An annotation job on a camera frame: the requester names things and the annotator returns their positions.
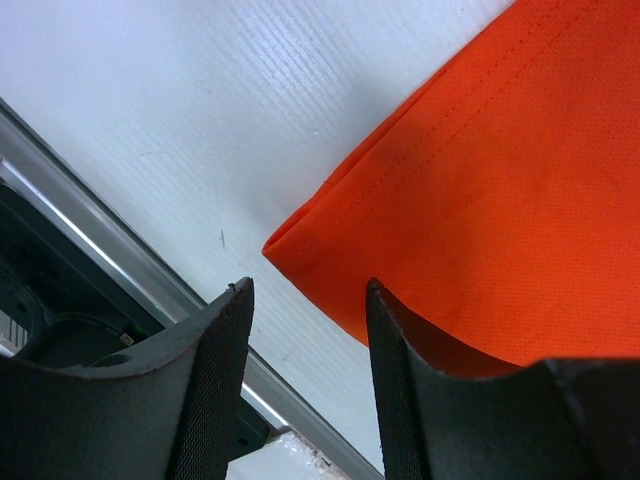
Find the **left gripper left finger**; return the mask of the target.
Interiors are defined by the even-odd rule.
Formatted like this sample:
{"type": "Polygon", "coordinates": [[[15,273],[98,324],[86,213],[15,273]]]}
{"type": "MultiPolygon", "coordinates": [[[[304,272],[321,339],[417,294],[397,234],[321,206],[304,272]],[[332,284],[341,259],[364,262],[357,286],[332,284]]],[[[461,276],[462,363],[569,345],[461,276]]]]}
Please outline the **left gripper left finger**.
{"type": "Polygon", "coordinates": [[[1,360],[5,479],[222,479],[254,311],[243,278],[195,315],[87,367],[1,360]]]}

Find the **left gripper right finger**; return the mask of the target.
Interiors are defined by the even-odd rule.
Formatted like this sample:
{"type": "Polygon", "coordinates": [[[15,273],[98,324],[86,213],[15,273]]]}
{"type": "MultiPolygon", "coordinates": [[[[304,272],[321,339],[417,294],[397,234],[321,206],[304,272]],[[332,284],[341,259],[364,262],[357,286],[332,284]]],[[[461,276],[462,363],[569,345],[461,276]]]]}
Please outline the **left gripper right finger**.
{"type": "Polygon", "coordinates": [[[637,359],[519,367],[454,338],[380,281],[366,292],[388,479],[635,479],[637,359]]]}

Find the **orange t shirt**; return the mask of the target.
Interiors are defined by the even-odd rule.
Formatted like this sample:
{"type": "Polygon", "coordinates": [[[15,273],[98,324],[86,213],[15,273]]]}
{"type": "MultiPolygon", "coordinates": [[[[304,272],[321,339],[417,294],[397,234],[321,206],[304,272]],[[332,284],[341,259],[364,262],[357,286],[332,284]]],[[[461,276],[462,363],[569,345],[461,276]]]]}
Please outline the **orange t shirt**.
{"type": "Polygon", "coordinates": [[[263,252],[359,341],[377,278],[513,364],[637,355],[638,3],[514,3],[263,252]]]}

